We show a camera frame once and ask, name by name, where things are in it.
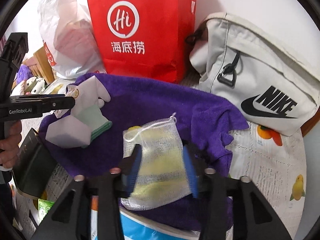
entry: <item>blue gripper pad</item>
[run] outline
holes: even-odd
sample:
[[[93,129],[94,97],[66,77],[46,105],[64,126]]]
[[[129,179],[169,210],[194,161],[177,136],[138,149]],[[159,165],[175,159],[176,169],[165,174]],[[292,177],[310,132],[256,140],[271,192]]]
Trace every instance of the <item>blue gripper pad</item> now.
[[[190,158],[190,153],[189,153],[189,150],[186,145],[183,147],[182,155],[183,155],[184,166],[186,169],[188,183],[189,183],[191,193],[194,198],[197,198],[199,195],[199,191],[198,191],[198,185],[197,185],[196,170],[193,167],[193,163]]]
[[[137,180],[137,176],[138,176],[138,172],[139,172],[139,168],[140,168],[140,164],[141,164],[141,159],[142,159],[142,148],[141,145],[136,144],[133,152],[132,152],[132,157],[135,158],[132,167],[131,167],[131,172],[128,175],[128,186],[126,191],[128,193],[132,193],[134,190],[134,185],[136,184],[136,180]]]

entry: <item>nike swoosh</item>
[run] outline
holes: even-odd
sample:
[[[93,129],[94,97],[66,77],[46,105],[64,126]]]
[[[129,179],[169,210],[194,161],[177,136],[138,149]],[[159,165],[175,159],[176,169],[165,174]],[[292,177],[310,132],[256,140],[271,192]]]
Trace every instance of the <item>nike swoosh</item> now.
[[[261,116],[261,117],[296,119],[296,117],[289,117],[289,116],[286,116],[285,114],[273,114],[273,113],[264,112],[264,111],[255,109],[253,106],[253,102],[258,96],[260,95],[257,95],[252,98],[248,98],[241,103],[241,108],[246,114],[253,115],[253,116]]]

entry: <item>mesh bag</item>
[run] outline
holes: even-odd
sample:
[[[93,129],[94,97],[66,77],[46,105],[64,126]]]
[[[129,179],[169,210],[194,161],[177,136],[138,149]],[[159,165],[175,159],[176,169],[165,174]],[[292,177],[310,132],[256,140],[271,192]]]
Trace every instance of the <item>mesh bag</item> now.
[[[128,199],[121,199],[127,209],[148,210],[190,194],[175,122],[171,116],[124,131],[124,158],[131,155],[135,144],[142,148],[134,191]]]

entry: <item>screw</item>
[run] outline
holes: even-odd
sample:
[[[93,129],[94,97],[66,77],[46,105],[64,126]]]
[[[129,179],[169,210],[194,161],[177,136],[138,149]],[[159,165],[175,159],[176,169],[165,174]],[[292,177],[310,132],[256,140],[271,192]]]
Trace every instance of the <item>screw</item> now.
[[[110,169],[111,174],[119,174],[121,172],[120,168],[112,168]]]
[[[242,176],[240,180],[244,183],[249,183],[251,181],[251,179],[248,176]]]
[[[74,177],[75,181],[84,181],[84,176],[83,175],[77,175]]]
[[[206,168],[206,169],[204,169],[204,172],[205,172],[206,174],[215,174],[215,173],[216,173],[216,170],[213,169],[213,168]]]

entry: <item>finger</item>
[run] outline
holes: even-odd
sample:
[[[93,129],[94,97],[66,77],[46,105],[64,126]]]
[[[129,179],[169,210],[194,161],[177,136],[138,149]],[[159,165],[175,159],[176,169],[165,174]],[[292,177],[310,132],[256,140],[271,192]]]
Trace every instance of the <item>finger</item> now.
[[[15,165],[17,160],[18,160],[18,156],[16,155],[11,160],[9,160],[8,162],[4,163],[3,167],[6,168],[6,169],[10,169]]]
[[[10,128],[10,135],[18,134],[22,132],[22,123],[21,121],[15,122]]]
[[[0,148],[3,150],[12,150],[14,149],[22,140],[21,134],[15,134],[9,136],[7,139],[0,141]]]
[[[16,147],[10,151],[4,151],[0,153],[0,164],[6,163],[9,160],[13,159],[16,155],[19,153],[19,146],[16,145]]]

